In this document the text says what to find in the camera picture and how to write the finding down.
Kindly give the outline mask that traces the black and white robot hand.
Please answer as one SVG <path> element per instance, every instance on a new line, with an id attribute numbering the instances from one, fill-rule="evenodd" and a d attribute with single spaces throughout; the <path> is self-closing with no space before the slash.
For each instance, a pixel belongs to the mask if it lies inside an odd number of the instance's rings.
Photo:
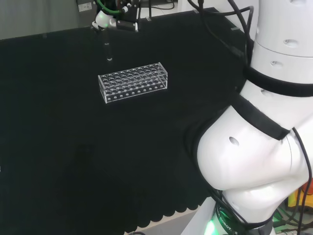
<path id="1" fill-rule="evenodd" d="M 96 0 L 97 14 L 92 27 L 96 31 L 118 29 L 138 31 L 141 3 L 139 0 Z"/>

